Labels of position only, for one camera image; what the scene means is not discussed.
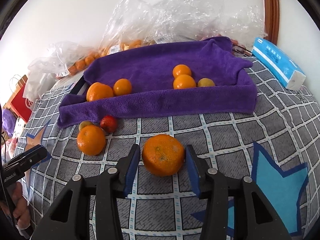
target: hand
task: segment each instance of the hand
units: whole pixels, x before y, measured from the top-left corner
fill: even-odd
[[[16,209],[13,211],[13,216],[18,219],[18,227],[20,229],[26,229],[30,225],[30,212],[28,203],[22,196],[22,185],[20,182],[16,182],[16,187],[12,193],[12,200],[16,203]],[[0,207],[6,215],[10,215],[9,208],[4,202],[0,202]]]

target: brown wooden trim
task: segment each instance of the brown wooden trim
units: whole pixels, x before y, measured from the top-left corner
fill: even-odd
[[[264,0],[266,40],[277,45],[280,22],[279,0]]]

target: blue gripper pad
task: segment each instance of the blue gripper pad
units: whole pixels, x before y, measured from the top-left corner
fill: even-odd
[[[123,194],[125,197],[127,197],[128,194],[130,194],[132,191],[133,180],[134,180],[134,177],[137,172],[139,160],[140,160],[140,147],[137,147],[137,149],[135,150],[135,152],[133,154],[128,171],[125,175],[125,188],[123,190]]]
[[[195,193],[196,196],[199,197],[201,194],[199,174],[188,147],[186,147],[186,163],[187,163],[189,180],[191,183],[191,189],[193,193]]]

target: red fruit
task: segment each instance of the red fruit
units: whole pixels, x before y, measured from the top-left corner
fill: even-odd
[[[100,122],[100,127],[108,133],[113,133],[118,127],[117,119],[111,115],[106,115]]]

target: purple fabric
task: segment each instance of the purple fabric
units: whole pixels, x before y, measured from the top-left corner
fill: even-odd
[[[17,118],[9,109],[2,110],[2,127],[9,137],[12,137]]]
[[[234,57],[227,37],[206,41],[152,45],[95,60],[84,72],[91,85],[113,87],[120,78],[132,84],[132,94],[86,102],[85,96],[66,95],[60,104],[62,128],[84,120],[99,122],[105,115],[117,118],[254,111],[257,88],[243,68],[252,62]],[[215,87],[174,90],[173,68],[188,65],[192,77],[212,79]]]

